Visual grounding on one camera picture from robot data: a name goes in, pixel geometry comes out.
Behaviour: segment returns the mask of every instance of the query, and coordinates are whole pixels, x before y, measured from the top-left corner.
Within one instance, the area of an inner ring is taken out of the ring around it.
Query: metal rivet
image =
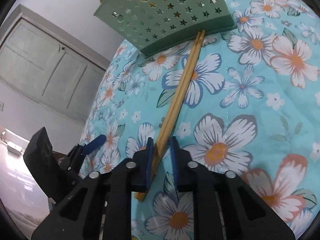
[[[98,171],[92,171],[92,172],[90,172],[90,174],[89,174],[89,177],[91,178],[91,179],[96,179],[96,178],[98,178],[100,176],[100,173],[98,172]]]
[[[197,162],[194,162],[194,161],[188,162],[187,165],[188,165],[189,168],[196,168],[196,167],[198,167],[198,163],[197,163]]]
[[[236,177],[237,174],[234,171],[226,171],[224,175],[229,179],[233,179]]]
[[[125,165],[128,169],[133,169],[137,166],[137,164],[135,162],[128,162]]]

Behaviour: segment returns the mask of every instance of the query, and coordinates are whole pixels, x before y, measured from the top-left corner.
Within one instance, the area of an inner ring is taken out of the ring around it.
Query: white wall
[[[124,40],[121,35],[93,16],[100,0],[17,0],[12,10],[20,3],[110,61]]]
[[[26,98],[2,81],[0,100],[4,102],[3,112],[0,112],[0,125],[15,134],[30,140],[40,128],[46,127],[53,149],[64,154],[79,143],[84,123]]]

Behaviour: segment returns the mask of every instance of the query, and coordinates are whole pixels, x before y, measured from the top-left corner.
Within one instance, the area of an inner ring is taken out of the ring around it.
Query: white door
[[[0,48],[0,78],[23,95],[86,121],[104,70],[21,19]]]

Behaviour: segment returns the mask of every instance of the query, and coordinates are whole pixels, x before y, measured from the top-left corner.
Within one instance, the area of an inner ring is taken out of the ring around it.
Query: blue tablecloth
[[[320,21],[301,0],[226,3],[238,28],[205,38],[174,135],[209,170],[241,175],[299,237],[320,207]],[[192,43],[148,59],[121,44],[81,139],[107,142],[82,177],[110,172],[157,137]],[[132,199],[132,234],[193,239],[193,219],[167,153],[145,201]]]

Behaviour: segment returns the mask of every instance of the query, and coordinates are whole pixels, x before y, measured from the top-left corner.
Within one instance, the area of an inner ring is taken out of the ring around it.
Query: chopsticks
[[[153,157],[152,165],[151,165],[151,179],[156,173],[156,168],[160,161],[164,156],[164,150],[168,141],[169,136],[171,135],[174,124],[178,118],[181,106],[183,104],[183,100],[187,94],[188,87],[193,75],[193,72],[196,68],[196,63],[198,61],[198,57],[200,54],[202,42],[204,40],[205,31],[203,30],[201,33],[198,32],[196,40],[192,46],[191,52],[189,54],[186,66],[183,70],[182,76],[180,78],[178,87],[175,91],[175,94],[170,103],[168,112],[165,116],[164,123],[161,127],[159,135],[156,140],[155,146],[155,154]],[[135,192],[134,197],[139,201],[143,201],[147,192]]]

